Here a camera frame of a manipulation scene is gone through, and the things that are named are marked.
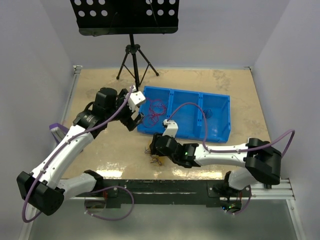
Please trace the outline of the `blue three-compartment plastic bin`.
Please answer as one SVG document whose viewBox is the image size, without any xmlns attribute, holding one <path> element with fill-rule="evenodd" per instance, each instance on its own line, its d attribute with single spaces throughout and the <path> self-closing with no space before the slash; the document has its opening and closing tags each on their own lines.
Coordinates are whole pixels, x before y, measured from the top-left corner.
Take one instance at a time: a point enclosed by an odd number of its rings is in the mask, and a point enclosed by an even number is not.
<svg viewBox="0 0 320 240">
<path fill-rule="evenodd" d="M 144 119 L 137 131 L 153 135 L 163 133 L 163 121 L 184 103 L 194 103 L 180 108 L 173 116 L 178 124 L 177 138 L 211 143 L 226 143 L 231 132 L 231 99 L 229 95 L 173 88 L 145 86 L 146 103 L 139 108 Z"/>
</svg>

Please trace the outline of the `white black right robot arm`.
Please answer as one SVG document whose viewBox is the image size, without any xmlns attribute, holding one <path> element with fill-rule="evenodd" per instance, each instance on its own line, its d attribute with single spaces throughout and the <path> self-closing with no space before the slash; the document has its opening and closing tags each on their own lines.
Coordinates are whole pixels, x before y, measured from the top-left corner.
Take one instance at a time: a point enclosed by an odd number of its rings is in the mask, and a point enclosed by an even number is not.
<svg viewBox="0 0 320 240">
<path fill-rule="evenodd" d="M 268 141 L 249 138 L 246 143 L 232 146 L 203 146 L 198 143 L 180 144 L 169 135 L 156 133 L 149 145 L 152 155 L 167 157 L 184 167 L 209 165 L 236 166 L 225 175 L 223 192 L 230 197 L 257 182 L 279 185 L 282 153 Z"/>
</svg>

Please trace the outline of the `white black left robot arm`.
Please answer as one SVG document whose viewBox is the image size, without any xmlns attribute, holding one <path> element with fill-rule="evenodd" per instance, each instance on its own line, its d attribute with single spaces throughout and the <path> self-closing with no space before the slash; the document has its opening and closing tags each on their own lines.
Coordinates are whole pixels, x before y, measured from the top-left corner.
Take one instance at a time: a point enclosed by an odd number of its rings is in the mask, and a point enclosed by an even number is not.
<svg viewBox="0 0 320 240">
<path fill-rule="evenodd" d="M 31 172 L 21 172 L 16 181 L 21 198 L 22 219 L 28 223 L 25 211 L 31 205 L 47 216 L 55 213 L 65 200 L 83 193 L 99 196 L 104 190 L 104 178 L 93 170 L 86 170 L 77 177 L 62 179 L 65 171 L 77 156 L 104 131 L 108 123 L 121 122 L 133 131 L 144 118 L 132 115 L 146 102 L 146 97 L 135 86 L 117 92 L 103 87 L 73 121 L 61 142 Z"/>
</svg>

